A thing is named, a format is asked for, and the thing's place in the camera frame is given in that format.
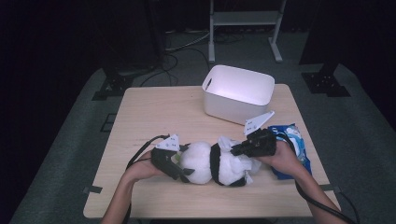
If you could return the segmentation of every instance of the wooden table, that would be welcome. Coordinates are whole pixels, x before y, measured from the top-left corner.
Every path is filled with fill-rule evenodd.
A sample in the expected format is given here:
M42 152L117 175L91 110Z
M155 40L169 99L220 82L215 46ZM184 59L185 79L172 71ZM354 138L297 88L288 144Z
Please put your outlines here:
M100 193L90 192L85 217L103 216L129 159L154 136L177 133L182 145L201 140L215 144L222 135L246 140L244 126L205 113L203 96L202 88L195 86L131 88L125 92L92 184L103 189ZM269 109L276 113L263 127L295 123L304 138L314 178L320 185L328 185L287 85L276 84ZM221 187L213 181L206 185L184 184L168 176L142 180L134 186L131 217L311 217L292 180L277 180L265 164L252 178L254 182L242 188ZM338 206L333 191L326 193Z

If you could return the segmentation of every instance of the plush toy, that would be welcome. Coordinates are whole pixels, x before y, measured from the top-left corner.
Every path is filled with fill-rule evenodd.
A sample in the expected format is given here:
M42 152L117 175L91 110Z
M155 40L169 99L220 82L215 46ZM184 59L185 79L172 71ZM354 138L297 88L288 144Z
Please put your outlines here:
M207 142L195 142L181 152L181 169L194 170L186 178L193 184L206 184L212 178L222 186L245 186L253 182L249 173L259 171L261 162L246 155L234 156L232 147L240 143L220 137L214 146Z

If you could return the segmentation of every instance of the white shelf frame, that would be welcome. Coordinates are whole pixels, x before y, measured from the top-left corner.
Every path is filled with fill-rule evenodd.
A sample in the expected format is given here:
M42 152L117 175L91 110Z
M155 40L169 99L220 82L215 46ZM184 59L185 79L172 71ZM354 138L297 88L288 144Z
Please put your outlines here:
M234 11L215 12L214 0L210 0L210 27L209 27L209 61L215 61L215 26L224 25L274 25L274 35L268 38L271 50L277 63L283 62L276 44L287 0L282 0L279 11Z

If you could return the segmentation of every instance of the white storage box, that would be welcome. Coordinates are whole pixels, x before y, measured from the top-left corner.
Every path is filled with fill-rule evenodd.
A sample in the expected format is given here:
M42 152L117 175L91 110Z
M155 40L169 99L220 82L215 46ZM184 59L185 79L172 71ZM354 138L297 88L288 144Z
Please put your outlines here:
M247 119L267 112L274 86L274 78L263 73L216 65L202 85L205 112L245 125Z

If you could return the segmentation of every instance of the blue package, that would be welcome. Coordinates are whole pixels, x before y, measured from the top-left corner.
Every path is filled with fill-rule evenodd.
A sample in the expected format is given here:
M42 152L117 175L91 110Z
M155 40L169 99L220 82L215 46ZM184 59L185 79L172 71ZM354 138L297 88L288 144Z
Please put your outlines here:
M300 131L298 130L297 126L295 124L291 125L273 125L269 126L268 130L271 130L274 134L278 133L285 133L290 141L294 144L294 148L296 150L296 155L301 162L301 164L305 167L305 169L309 172L309 174L312 174L311 172L311 161L308 159L306 156L305 152L305 144L304 144L304 139L301 137ZM281 137L276 138L279 141L285 141ZM276 175L277 179L293 179L291 175L286 175L278 170L276 170L274 167L271 167L273 173Z

